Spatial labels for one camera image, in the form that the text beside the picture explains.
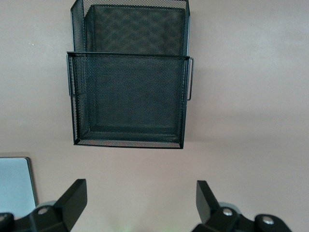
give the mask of mesh pocket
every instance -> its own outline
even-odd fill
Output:
[[[77,0],[74,51],[187,56],[187,0]]]
[[[69,53],[75,143],[182,148],[188,58]]]

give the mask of black plastic arm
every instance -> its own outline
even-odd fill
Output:
[[[34,209],[18,220],[11,213],[0,213],[0,232],[69,232],[86,205],[86,180],[78,179],[53,206]]]
[[[273,215],[257,215],[254,221],[234,209],[220,207],[206,181],[197,182],[197,210],[202,220],[193,232],[291,232]]]

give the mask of screw head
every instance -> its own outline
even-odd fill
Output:
[[[7,214],[1,215],[1,216],[0,216],[0,222],[2,222],[3,220],[5,220],[5,218],[6,218],[7,216],[8,216]]]
[[[267,225],[273,225],[275,223],[274,220],[268,216],[263,217],[263,222]]]
[[[233,215],[233,212],[232,210],[228,209],[228,208],[225,208],[223,210],[223,214],[226,215],[226,216],[232,216]]]
[[[48,211],[48,207],[44,207],[44,208],[39,209],[38,214],[42,215],[42,214],[45,214],[47,211]]]

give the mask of wire mesh basket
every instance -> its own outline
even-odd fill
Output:
[[[75,52],[187,56],[188,0],[77,0]]]
[[[189,15],[188,0],[75,2],[74,144],[183,148]]]

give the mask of mesh file holder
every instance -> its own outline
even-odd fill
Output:
[[[68,52],[76,145],[183,148],[187,0],[77,0]]]

